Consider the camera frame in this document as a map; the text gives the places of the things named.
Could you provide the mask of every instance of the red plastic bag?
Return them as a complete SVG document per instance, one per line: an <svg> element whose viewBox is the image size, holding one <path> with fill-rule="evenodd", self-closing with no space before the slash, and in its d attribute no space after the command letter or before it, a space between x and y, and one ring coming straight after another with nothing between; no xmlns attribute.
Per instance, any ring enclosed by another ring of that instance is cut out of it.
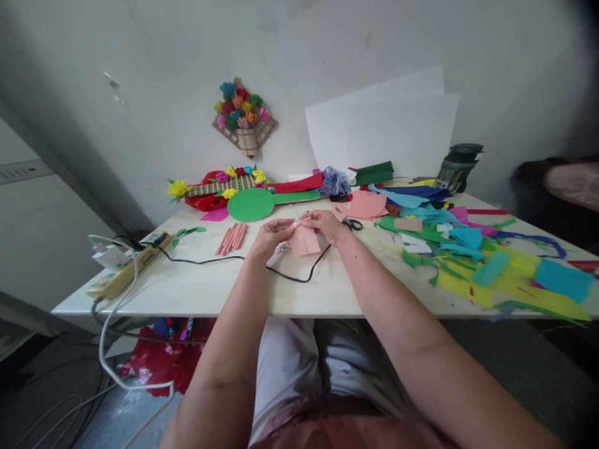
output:
<svg viewBox="0 0 599 449"><path fill-rule="evenodd" d="M189 340L208 340L216 318L196 318ZM149 327L139 334L145 337L162 337ZM163 344L138 340L127 365L134 369L140 384L152 385L175 381L175 390L185 394L200 360L203 344ZM168 396L168 388L152 389L153 396Z"/></svg>

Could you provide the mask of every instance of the red paper flower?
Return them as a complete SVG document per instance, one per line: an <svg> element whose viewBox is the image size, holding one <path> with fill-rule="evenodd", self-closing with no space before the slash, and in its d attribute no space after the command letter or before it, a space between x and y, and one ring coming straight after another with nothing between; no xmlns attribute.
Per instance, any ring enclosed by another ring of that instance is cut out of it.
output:
<svg viewBox="0 0 599 449"><path fill-rule="evenodd" d="M245 99L248 97L248 91L245 89L242 89L241 87L238 87L237 95L239 95L241 98L243 98L243 101L245 101Z"/></svg>
<svg viewBox="0 0 599 449"><path fill-rule="evenodd" d="M231 102L223 103L223 114L225 114L226 117L228 117L229 114L231 114L234 110L235 110L235 106L233 105L233 103L231 103Z"/></svg>

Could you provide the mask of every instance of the hand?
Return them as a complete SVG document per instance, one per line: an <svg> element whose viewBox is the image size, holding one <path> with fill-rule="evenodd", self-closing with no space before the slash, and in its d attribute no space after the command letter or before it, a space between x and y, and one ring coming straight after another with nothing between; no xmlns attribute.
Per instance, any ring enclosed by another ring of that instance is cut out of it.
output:
<svg viewBox="0 0 599 449"><path fill-rule="evenodd" d="M351 235L349 228L343 224L331 211L312 211L302 218L310 217L312 220L300 221L300 225L306 228L312 228L324 234L327 242L337 247L342 238Z"/></svg>
<svg viewBox="0 0 599 449"><path fill-rule="evenodd" d="M265 264L275 253L276 246L287 240L295 228L292 228L293 219L280 219L269 221L262 225L256 240L251 245L247 258L257 258Z"/></svg>

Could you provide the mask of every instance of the white cable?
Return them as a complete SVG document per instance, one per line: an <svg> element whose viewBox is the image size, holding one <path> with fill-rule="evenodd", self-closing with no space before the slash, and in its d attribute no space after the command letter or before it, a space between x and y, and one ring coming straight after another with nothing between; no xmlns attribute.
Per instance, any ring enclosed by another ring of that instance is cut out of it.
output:
<svg viewBox="0 0 599 449"><path fill-rule="evenodd" d="M135 282L137 282L137 276L139 275L139 266L137 264L137 257L135 257L135 250L133 248L131 248L129 245L127 245L127 244L125 244L125 243L123 243L121 241L109 239L107 237L102 237L102 236L98 236L98 235L94 235L94 234L88 235L87 238L92 243L93 243L93 241L95 239L98 239L98 240L104 240L104 241L113 242L115 244L119 244L119 245L124 246L125 248L127 248L128 250L130 250L131 253L133 254L133 264L134 264L134 268L135 268L134 276L133 276L133 281L131 282L131 285L129 286L129 288L127 288L127 290L125 290L125 293L123 294L123 296L119 299L119 301L116 304L116 306L114 306L114 308L111 310L110 314L108 315L108 318L104 322L104 326L102 327L102 333L100 334L100 346L99 346L99 349L98 349L99 359L100 359L100 365L102 365L102 368L104 368L104 370L108 373L108 375L113 378L113 380L117 383L117 385L119 387L125 389L125 390L153 390L153 389L161 389L161 388L168 387L168 400L166 401L166 403L162 407L160 407L160 409L158 410L158 412L156 412L142 426L142 428L140 430L138 430L137 433L129 440L129 442L125 446L125 449L126 449L126 448L130 447L131 444L133 444L133 442L135 441L135 439L137 437L139 437L139 435L141 435L141 433L150 425L150 423L152 421L154 421L154 419L158 415L160 415L160 413L165 408L168 407L168 405L170 404L170 402L173 400L173 398L175 396L175 381L171 380L170 382L167 382L167 383L164 383L164 384L130 386L130 385L127 385L125 382L123 382L123 380L110 368L110 366L106 362L106 359L104 358L104 341L105 341L105 338L106 338L106 329L109 326L110 319L112 318L112 315L117 310L119 310L119 307L121 306L121 304L123 303L123 301L125 300L125 298L129 294L129 292L131 291L131 289L135 285Z"/></svg>

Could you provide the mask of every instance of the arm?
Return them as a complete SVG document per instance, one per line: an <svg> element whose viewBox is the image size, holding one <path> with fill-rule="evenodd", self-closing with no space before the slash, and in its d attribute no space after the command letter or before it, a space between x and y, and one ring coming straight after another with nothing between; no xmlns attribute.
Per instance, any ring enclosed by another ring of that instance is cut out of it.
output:
<svg viewBox="0 0 599 449"><path fill-rule="evenodd" d="M260 228L161 449L248 446L258 349L270 306L266 262L292 234L292 222L273 220Z"/></svg>
<svg viewBox="0 0 599 449"><path fill-rule="evenodd" d="M365 318L430 422L463 448L562 447L331 212L311 216L301 225L338 248Z"/></svg>

